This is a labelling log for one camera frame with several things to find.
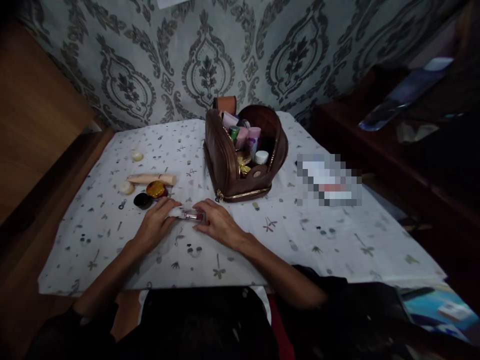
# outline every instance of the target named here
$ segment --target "beige tube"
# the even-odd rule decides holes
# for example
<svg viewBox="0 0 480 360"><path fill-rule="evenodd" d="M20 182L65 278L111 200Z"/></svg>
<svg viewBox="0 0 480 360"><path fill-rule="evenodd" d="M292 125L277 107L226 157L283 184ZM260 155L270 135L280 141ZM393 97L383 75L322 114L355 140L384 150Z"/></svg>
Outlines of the beige tube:
<svg viewBox="0 0 480 360"><path fill-rule="evenodd" d="M154 181L160 181L167 186L174 186L177 183L177 177L168 174L135 174L129 176L127 180L135 184L150 184Z"/></svg>

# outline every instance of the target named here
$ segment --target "wall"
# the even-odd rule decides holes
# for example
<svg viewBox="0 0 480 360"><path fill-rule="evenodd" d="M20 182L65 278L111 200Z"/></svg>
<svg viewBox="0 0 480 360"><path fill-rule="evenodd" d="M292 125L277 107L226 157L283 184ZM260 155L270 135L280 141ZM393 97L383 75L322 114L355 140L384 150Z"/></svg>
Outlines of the wall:
<svg viewBox="0 0 480 360"><path fill-rule="evenodd" d="M374 64L400 63L458 0L29 0L19 16L115 130L202 118L213 97L304 126Z"/></svg>

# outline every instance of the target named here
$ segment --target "bag handle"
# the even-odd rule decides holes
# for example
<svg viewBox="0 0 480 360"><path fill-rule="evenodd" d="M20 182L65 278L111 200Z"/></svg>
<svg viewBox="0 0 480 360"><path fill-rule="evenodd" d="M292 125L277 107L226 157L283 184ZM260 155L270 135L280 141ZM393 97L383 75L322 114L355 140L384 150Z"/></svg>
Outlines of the bag handle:
<svg viewBox="0 0 480 360"><path fill-rule="evenodd" d="M237 98L235 96L221 96L213 99L212 108L218 112L227 112L229 114L237 113Z"/></svg>

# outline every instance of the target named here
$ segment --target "white tablecloth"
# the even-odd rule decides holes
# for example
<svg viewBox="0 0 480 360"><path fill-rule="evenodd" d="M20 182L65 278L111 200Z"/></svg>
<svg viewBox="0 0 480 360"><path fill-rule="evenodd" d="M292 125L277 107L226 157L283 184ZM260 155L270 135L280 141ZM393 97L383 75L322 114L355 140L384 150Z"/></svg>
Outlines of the white tablecloth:
<svg viewBox="0 0 480 360"><path fill-rule="evenodd" d="M400 286L441 283L446 277L442 269L367 191L361 192L361 206L295 204L302 184L297 177L297 154L328 152L289 113L277 114L288 137L288 158L268 196L222 203L239 225L287 262L309 266L321 276ZM84 291L135 235L145 211L133 200L145 186L138 185L129 196L120 194L119 184L129 175L176 175L178 183L169 191L185 208L214 199L202 148L204 136L205 123L199 119L116 133L58 227L38 278L40 293ZM132 150L143 152L144 159L133 162ZM195 232L193 225L177 221L126 288L266 284L245 258Z"/></svg>

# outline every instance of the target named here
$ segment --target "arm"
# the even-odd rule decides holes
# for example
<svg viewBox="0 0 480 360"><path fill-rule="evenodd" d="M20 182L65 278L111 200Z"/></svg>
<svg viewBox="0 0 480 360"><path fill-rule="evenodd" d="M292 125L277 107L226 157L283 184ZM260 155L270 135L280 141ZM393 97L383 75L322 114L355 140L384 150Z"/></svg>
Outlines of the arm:
<svg viewBox="0 0 480 360"><path fill-rule="evenodd" d="M180 205L179 202L164 197L146 212L135 237L126 243L121 253L73 304L73 309L78 314L92 319L112 303L142 259L167 234L175 220L167 215Z"/></svg>
<svg viewBox="0 0 480 360"><path fill-rule="evenodd" d="M243 231L222 206L206 199L193 208L204 211L208 220L207 225L194 229L245 256L287 303L298 309L314 309L327 300L321 288Z"/></svg>

